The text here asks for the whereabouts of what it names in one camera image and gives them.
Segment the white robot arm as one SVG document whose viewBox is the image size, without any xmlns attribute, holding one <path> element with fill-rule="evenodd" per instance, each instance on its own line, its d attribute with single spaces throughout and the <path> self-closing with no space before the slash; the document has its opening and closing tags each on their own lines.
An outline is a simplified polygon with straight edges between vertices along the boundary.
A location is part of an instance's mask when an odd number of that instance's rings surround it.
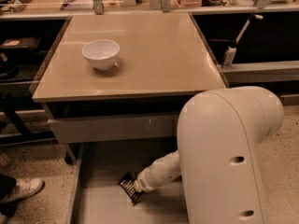
<svg viewBox="0 0 299 224">
<path fill-rule="evenodd" d="M 199 93 L 179 114 L 178 150 L 142 171 L 134 188 L 149 192 L 181 176 L 190 224 L 270 224 L 256 146 L 283 119 L 264 88 Z"/>
</svg>

